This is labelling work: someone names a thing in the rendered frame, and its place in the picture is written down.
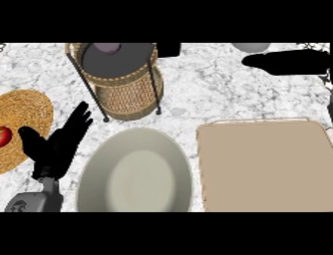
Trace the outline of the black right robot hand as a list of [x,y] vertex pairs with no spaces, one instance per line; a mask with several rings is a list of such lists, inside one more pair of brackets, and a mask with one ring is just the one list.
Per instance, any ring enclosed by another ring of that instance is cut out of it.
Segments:
[[333,84],[333,46],[328,52],[303,49],[254,54],[242,58],[241,64],[263,70],[273,76],[330,73]]

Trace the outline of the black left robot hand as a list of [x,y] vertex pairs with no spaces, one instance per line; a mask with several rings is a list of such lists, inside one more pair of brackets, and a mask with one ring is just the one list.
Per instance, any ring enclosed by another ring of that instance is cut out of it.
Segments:
[[60,179],[66,174],[77,148],[93,122],[89,104],[80,102],[62,128],[49,138],[43,138],[31,127],[21,127],[18,134],[22,139],[22,150],[34,160],[32,178],[50,177]]

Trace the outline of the wicker tiered basket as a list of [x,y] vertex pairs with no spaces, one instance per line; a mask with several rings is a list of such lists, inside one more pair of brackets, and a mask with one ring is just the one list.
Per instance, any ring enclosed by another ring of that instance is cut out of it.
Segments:
[[65,54],[86,84],[105,121],[134,121],[161,113],[164,79],[155,43],[120,43],[114,55],[94,43],[66,43]]

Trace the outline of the purple eggplant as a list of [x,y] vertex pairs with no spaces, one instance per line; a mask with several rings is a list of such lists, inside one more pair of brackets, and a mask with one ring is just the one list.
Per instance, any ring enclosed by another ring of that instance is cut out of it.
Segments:
[[94,43],[93,46],[106,55],[114,55],[121,49],[120,43]]

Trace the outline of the beige rectangular tray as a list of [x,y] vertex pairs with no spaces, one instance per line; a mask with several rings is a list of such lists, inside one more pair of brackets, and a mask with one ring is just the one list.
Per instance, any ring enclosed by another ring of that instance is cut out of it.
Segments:
[[197,129],[201,198],[211,211],[333,211],[333,145],[310,121]]

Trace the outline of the grey round bowl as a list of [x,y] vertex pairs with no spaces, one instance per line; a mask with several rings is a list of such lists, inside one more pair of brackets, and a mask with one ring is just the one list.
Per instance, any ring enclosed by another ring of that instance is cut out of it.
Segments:
[[267,47],[269,43],[233,43],[232,46],[245,53],[259,53],[263,52]]

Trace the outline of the round woven straw placemat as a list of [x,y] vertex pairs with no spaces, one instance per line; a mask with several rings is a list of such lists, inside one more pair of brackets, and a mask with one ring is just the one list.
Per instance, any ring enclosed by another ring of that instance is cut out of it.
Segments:
[[12,170],[28,158],[22,151],[18,129],[32,128],[41,137],[49,135],[53,122],[53,105],[47,96],[35,90],[18,90],[0,96],[0,127],[12,132],[12,138],[0,147],[0,174]]

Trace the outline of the pale grey oval plate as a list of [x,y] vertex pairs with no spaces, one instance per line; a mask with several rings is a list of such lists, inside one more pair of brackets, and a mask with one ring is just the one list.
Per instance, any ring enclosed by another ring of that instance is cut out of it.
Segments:
[[99,146],[77,192],[80,212],[186,212],[191,173],[182,149],[158,130],[126,129]]

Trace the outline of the black box-shaped object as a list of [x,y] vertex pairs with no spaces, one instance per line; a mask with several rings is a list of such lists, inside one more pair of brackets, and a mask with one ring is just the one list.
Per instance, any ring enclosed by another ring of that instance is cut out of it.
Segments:
[[177,57],[180,52],[180,43],[157,43],[158,57]]

